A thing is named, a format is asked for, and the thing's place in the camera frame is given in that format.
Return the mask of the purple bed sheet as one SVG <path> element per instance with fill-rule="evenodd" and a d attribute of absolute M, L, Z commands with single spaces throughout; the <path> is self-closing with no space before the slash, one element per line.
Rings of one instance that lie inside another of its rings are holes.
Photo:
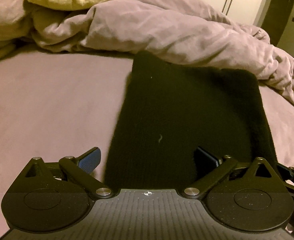
<path fill-rule="evenodd" d="M 0 60 L 0 237 L 1 200 L 32 157 L 55 162 L 94 146 L 107 156 L 131 69 L 126 56 L 33 46 Z"/>

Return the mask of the purple pillow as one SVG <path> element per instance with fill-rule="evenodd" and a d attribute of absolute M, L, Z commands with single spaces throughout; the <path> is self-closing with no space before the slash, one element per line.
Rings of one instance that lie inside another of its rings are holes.
<path fill-rule="evenodd" d="M 32 8 L 26 0 L 0 0 L 0 41 L 28 35 L 32 28 Z"/>

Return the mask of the black knit sweater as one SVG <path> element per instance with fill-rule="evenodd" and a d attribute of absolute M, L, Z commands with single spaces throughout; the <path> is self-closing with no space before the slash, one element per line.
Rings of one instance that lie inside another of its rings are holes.
<path fill-rule="evenodd" d="M 112 189 L 179 189 L 209 172 L 200 152 L 250 163 L 277 157 L 256 77 L 140 52 L 108 152 Z"/>

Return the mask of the purple duvet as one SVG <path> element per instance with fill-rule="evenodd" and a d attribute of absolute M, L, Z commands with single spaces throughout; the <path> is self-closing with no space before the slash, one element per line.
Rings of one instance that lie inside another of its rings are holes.
<path fill-rule="evenodd" d="M 88 11 L 32 12 L 31 37 L 52 52 L 146 50 L 188 66 L 244 69 L 294 104 L 294 58 L 261 28 L 201 0 L 112 0 Z"/>

